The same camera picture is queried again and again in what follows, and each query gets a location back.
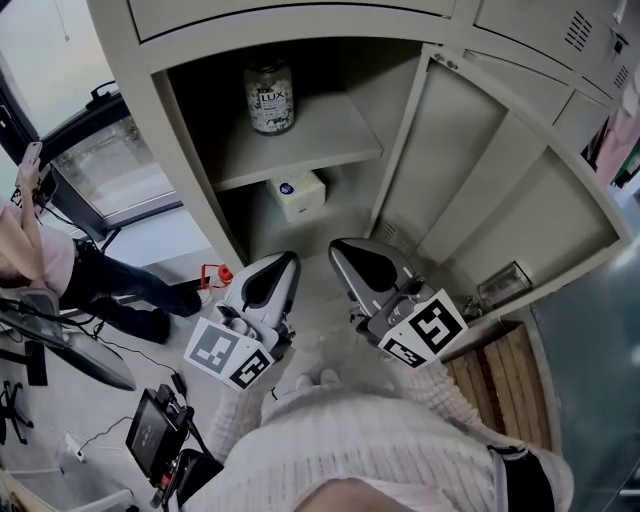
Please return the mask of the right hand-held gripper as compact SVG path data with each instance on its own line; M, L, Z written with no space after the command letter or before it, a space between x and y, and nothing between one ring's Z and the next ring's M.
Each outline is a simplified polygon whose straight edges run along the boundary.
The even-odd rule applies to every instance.
M357 332L412 369L439 360L468 326L445 290L434 290L398 249L365 238L330 242L332 268L364 318Z

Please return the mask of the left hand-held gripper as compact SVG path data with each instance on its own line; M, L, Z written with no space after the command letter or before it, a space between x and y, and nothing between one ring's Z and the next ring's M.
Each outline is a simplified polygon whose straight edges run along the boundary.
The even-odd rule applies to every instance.
M265 256L234 276L211 317L200 318L184 359L236 391L245 391L291 345L285 325L300 277L292 251Z

